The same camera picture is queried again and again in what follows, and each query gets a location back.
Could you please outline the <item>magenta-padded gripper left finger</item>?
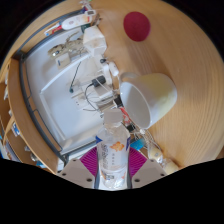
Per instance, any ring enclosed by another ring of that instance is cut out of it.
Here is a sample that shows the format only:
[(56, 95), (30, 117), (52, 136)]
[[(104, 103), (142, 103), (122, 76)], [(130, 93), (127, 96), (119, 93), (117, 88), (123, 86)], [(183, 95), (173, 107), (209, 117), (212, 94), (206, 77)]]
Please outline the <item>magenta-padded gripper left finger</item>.
[(92, 148), (80, 159), (71, 159), (58, 176), (83, 188), (98, 189), (100, 177), (97, 148)]

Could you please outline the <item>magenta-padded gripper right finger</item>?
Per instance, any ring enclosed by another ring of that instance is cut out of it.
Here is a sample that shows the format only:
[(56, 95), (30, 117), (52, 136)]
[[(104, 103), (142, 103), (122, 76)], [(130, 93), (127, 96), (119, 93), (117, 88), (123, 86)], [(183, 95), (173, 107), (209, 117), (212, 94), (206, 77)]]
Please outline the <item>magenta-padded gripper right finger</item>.
[(129, 151), (127, 187), (141, 188), (166, 176), (162, 167), (134, 148)]

